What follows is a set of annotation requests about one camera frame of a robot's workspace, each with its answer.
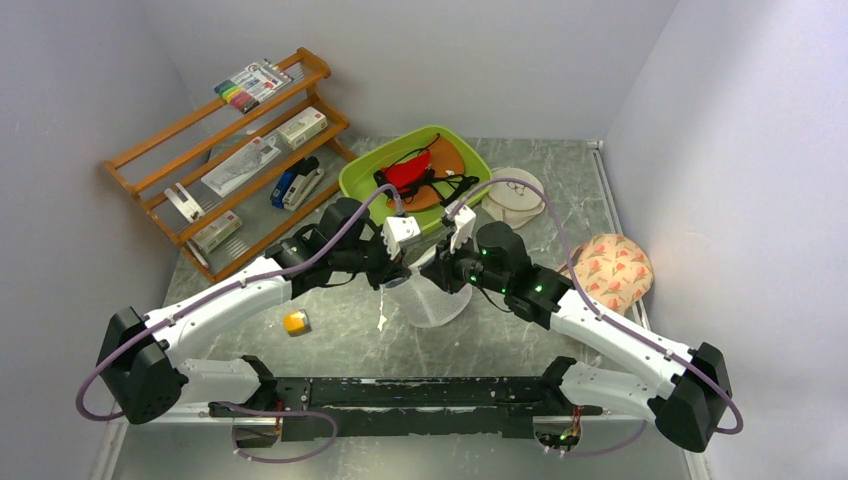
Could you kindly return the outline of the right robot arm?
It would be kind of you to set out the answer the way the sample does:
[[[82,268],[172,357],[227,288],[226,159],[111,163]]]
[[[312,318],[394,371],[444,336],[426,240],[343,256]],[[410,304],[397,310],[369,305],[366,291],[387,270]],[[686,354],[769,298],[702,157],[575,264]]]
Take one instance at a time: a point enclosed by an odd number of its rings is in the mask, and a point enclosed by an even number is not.
[[[465,287],[499,293],[518,318],[587,344],[621,371],[576,360],[556,360],[539,391],[550,413],[571,406],[602,407],[655,425],[674,445],[702,453],[726,411],[738,409],[724,355],[656,335],[593,300],[569,279],[536,264],[523,238],[503,222],[483,226],[474,239],[454,233],[431,247],[414,268],[444,292]]]

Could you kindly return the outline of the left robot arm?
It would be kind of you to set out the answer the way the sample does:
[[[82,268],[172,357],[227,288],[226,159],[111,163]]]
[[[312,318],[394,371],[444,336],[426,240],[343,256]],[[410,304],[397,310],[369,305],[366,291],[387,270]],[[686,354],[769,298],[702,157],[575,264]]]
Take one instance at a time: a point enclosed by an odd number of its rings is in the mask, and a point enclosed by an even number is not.
[[[298,229],[242,270],[186,300],[141,315],[114,314],[97,360],[99,376],[131,424],[191,403],[240,405],[261,416],[282,407],[277,379],[255,356],[195,358],[202,344],[237,323],[316,288],[335,273],[363,274],[381,286],[403,280],[405,246],[420,237],[415,218],[376,224],[359,201],[340,198],[319,222]]]

